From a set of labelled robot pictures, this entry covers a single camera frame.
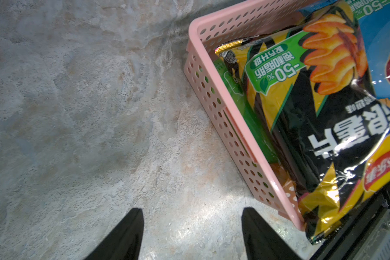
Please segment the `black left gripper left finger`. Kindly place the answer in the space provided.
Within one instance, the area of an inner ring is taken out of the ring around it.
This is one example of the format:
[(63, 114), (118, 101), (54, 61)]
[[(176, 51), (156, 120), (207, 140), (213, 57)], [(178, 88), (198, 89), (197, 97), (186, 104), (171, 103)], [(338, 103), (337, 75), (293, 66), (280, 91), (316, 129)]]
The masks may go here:
[(143, 233), (143, 211), (133, 208), (85, 260), (137, 260)]

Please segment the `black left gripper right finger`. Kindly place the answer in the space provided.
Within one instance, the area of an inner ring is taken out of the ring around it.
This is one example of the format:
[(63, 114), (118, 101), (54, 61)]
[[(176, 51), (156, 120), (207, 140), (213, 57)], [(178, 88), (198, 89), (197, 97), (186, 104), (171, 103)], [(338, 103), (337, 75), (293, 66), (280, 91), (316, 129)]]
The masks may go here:
[(300, 259), (254, 208), (244, 208), (242, 232), (248, 260)]

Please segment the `black yellow potato chips bag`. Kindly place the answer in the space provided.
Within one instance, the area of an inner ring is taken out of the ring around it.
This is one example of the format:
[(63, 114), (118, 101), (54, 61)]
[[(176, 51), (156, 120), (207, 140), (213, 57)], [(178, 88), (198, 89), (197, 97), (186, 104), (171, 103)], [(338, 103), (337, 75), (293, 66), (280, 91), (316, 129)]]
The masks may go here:
[(312, 244), (390, 182), (390, 107), (375, 96), (362, 33), (345, 1), (215, 50), (296, 183)]

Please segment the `green potato chips bag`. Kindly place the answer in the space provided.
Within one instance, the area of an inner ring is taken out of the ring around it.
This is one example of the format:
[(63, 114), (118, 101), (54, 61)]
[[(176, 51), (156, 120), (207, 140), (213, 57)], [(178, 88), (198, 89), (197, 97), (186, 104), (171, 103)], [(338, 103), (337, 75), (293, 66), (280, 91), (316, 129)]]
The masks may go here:
[(217, 69), (237, 108), (239, 109), (255, 141), (257, 142), (262, 153), (266, 157), (268, 163), (278, 164), (280, 161), (278, 159), (276, 150), (273, 147), (273, 143), (268, 137), (268, 134), (265, 132), (261, 121), (255, 114), (255, 112), (252, 110), (248, 102), (247, 96), (244, 90), (242, 90), (240, 81), (235, 76), (232, 76), (230, 74), (230, 72), (225, 66), (225, 63), (222, 60), (217, 59), (213, 61), (213, 64)]

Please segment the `blue potato chips bag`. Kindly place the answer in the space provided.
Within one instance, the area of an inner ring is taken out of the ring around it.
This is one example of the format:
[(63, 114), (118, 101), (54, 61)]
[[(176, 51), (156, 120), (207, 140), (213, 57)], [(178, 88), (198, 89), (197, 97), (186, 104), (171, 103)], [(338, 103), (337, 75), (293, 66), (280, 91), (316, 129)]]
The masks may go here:
[(303, 9), (303, 63), (329, 111), (367, 106), (351, 97), (357, 81), (390, 108), (390, 1), (317, 1)]

